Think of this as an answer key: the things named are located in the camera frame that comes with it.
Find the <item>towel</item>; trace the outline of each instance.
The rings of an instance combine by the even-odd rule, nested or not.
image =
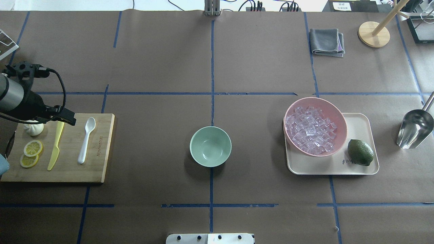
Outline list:
[[[310,29],[310,50],[317,55],[343,57],[344,34],[338,29]]]

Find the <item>ice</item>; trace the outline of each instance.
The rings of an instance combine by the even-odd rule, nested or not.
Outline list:
[[[297,107],[294,113],[285,118],[285,130],[295,145],[313,155],[331,152],[337,129],[330,118],[324,118],[320,108]]]

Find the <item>garlic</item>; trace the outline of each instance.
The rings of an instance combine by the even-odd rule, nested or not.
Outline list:
[[[27,122],[38,122],[36,120],[27,120]],[[44,130],[44,124],[37,124],[37,125],[29,125],[29,124],[25,124],[24,125],[24,131],[31,135],[31,136],[36,136],[41,134],[41,132]]]

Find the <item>light blue cup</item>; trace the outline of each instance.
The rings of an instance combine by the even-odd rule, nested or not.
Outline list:
[[[9,170],[9,163],[6,161],[3,155],[0,154],[0,175],[4,174],[4,172],[8,170]]]
[[[190,140],[190,153],[193,159],[205,167],[223,164],[232,151],[228,134],[215,126],[203,127],[196,131]]]

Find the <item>cutting board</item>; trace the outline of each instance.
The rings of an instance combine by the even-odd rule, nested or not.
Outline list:
[[[41,134],[30,136],[24,131],[24,124],[19,124],[15,141],[9,157],[10,168],[1,177],[1,181],[31,182],[93,182],[103,183],[109,158],[115,116],[113,114],[75,114],[76,125],[65,124],[59,141],[59,157],[51,171],[47,170],[54,146],[57,121],[47,122]],[[81,165],[78,156],[85,137],[85,124],[89,117],[95,118],[96,127],[89,135],[86,161]],[[20,158],[24,146],[39,140],[43,150],[39,160],[31,168],[23,168]]]

